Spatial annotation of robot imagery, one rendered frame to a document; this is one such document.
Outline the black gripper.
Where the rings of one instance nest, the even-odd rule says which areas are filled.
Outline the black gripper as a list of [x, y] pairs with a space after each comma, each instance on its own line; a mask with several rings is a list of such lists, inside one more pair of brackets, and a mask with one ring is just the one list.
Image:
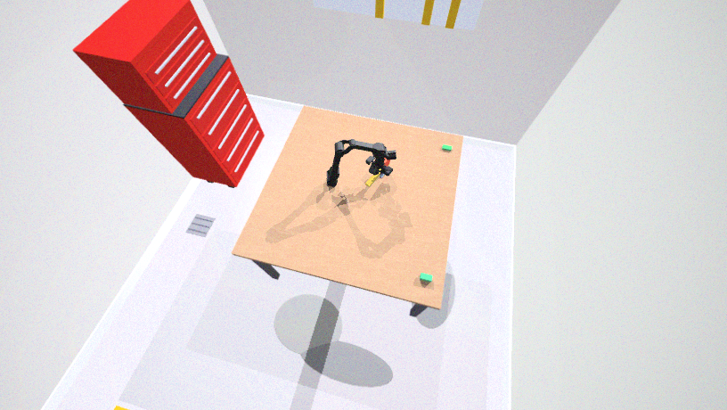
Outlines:
[[372, 162], [374, 164], [376, 164], [376, 165], [378, 164], [380, 166], [380, 169], [381, 169], [380, 174], [382, 173], [382, 174], [384, 174], [386, 176], [389, 176], [392, 173], [392, 171], [393, 171], [393, 169], [390, 166], [384, 165], [385, 164], [384, 161], [383, 162], [377, 162], [375, 160], [375, 158], [373, 158], [372, 156], [369, 156], [368, 159], [365, 161], [365, 163], [368, 164], [368, 165], [371, 165]]

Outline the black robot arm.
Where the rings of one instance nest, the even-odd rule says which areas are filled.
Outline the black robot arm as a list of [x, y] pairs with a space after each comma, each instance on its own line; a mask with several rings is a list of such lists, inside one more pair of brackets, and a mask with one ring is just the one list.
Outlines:
[[[344, 148], [344, 144], [349, 144], [349, 146], [346, 148], [346, 150]], [[373, 156], [373, 158], [375, 158], [375, 160], [377, 162], [383, 162], [384, 158], [386, 158], [387, 160], [396, 160], [396, 150], [388, 151], [387, 147], [383, 143], [365, 143], [365, 142], [356, 141], [355, 139], [350, 139], [350, 140], [338, 141], [334, 144], [334, 147], [335, 147], [335, 155], [334, 155], [332, 167], [330, 167], [330, 169], [328, 171], [326, 171], [327, 185], [332, 186], [332, 187], [335, 187], [338, 182], [338, 178], [340, 175], [340, 173], [339, 173], [340, 159], [345, 154], [348, 154], [351, 150], [357, 149], [357, 150], [372, 152], [372, 156]], [[369, 168], [369, 173], [371, 173], [373, 175], [377, 175], [380, 172], [379, 169], [380, 169], [380, 166], [378, 164], [376, 165], [372, 162], [372, 164]]]

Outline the yellow bar with red cube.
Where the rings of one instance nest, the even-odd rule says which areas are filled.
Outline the yellow bar with red cube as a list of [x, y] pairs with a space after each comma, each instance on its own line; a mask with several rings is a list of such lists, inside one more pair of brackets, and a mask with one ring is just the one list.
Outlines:
[[[385, 162], [385, 164], [384, 164], [384, 165], [386, 165], [386, 166], [389, 166], [390, 160], [387, 160], [386, 158], [384, 158], [384, 159], [385, 159], [385, 160], [384, 160], [384, 162]], [[372, 185], [372, 183], [373, 183], [373, 182], [374, 182], [374, 181], [375, 181], [375, 180], [376, 180], [376, 179], [377, 179], [377, 178], [378, 178], [379, 176], [380, 176], [380, 173], [379, 173], [379, 174], [377, 174], [377, 175], [372, 175], [372, 177], [371, 177], [371, 178], [370, 178], [370, 179], [369, 179], [369, 180], [368, 180], [368, 181], [367, 181], [367, 182], [366, 182], [365, 184], [366, 184], [367, 186], [369, 186], [369, 187], [370, 187], [370, 186]]]

